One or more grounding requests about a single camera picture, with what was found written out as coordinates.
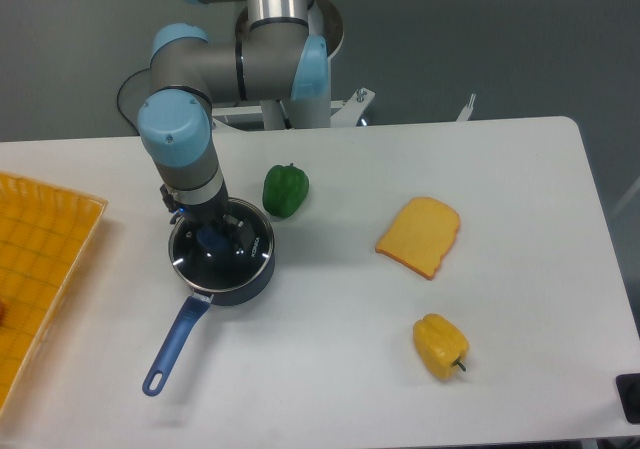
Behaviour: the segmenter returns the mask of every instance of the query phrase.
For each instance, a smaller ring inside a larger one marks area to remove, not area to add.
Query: pan handle hole
[[[152,391],[155,391],[160,385],[160,381],[162,381],[163,376],[164,374],[162,374],[161,371],[156,372],[153,375],[153,379],[151,379],[151,384],[149,384],[149,389],[151,389]]]

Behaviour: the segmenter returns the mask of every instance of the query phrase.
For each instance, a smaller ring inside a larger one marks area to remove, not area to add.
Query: blue pan handle
[[[142,383],[142,392],[147,396],[157,396],[160,394],[165,382],[167,382],[169,378],[169,374],[171,374],[173,365],[180,355],[180,351],[182,351],[184,343],[191,333],[191,329],[193,329],[193,326],[198,322],[198,319],[207,312],[209,307],[211,307],[210,302],[194,296],[189,296],[187,300],[184,301],[182,309],[180,309],[180,312],[176,316],[176,320],[173,321],[169,334],[167,334],[160,348],[160,352],[156,356],[156,360],[153,361],[151,369],[149,369],[149,374],[147,374],[147,377]],[[157,383],[152,388],[151,384],[154,380],[156,380]]]

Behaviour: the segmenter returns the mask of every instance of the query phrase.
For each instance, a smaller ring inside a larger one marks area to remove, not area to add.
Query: black cable
[[[136,127],[136,125],[131,121],[131,119],[129,119],[125,113],[122,111],[122,107],[120,107],[120,94],[122,94],[122,90],[124,89],[124,86],[127,85],[127,83],[133,79],[134,77],[136,77],[138,74],[142,74],[143,72],[147,72],[149,70],[148,67],[145,67],[144,69],[140,69],[139,71],[134,72],[133,74],[131,74],[129,77],[127,77],[124,82],[122,84],[120,84],[120,89],[118,89],[118,94],[116,95],[116,108],[118,109],[118,112],[120,113],[120,115],[122,116],[122,118],[127,121],[127,123],[131,126],[131,129],[133,129],[133,131],[139,136],[140,132],[138,131],[138,128]]]

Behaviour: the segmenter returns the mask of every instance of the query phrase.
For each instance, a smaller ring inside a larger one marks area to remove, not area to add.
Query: pepper stem
[[[451,365],[452,366],[459,366],[460,369],[462,369],[464,372],[467,372],[467,368],[464,367],[464,364],[462,364],[462,362],[460,362],[460,358],[458,358],[455,361],[453,361],[453,363]]]

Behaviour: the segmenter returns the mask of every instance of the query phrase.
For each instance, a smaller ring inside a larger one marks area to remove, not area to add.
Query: metal bracket
[[[353,93],[342,109],[331,116],[331,127],[355,127],[364,111],[373,102],[376,93],[361,87]]]

